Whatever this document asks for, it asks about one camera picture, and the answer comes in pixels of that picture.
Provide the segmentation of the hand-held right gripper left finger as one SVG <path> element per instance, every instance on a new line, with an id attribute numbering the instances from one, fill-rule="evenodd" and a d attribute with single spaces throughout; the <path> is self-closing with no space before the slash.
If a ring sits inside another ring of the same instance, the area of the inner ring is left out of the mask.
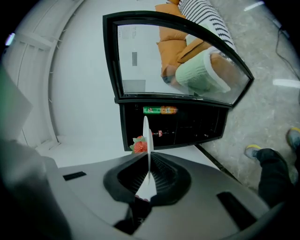
<path id="1" fill-rule="evenodd" d="M 150 198 L 138 190 L 147 179 L 148 155 L 127 155 L 59 169 L 59 205 L 68 218 L 92 225 L 139 227 L 150 214 Z"/>

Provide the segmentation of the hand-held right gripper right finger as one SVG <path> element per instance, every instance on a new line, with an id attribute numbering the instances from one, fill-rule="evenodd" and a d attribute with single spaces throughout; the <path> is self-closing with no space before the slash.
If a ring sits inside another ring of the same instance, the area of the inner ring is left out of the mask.
<path id="1" fill-rule="evenodd" d="M 158 153 L 184 167 L 191 176 L 187 193 L 175 204 L 153 207 L 133 237 L 141 240 L 221 240 L 240 232 L 218 194 L 228 192 L 256 219 L 269 211 L 255 192 L 220 170 Z"/>

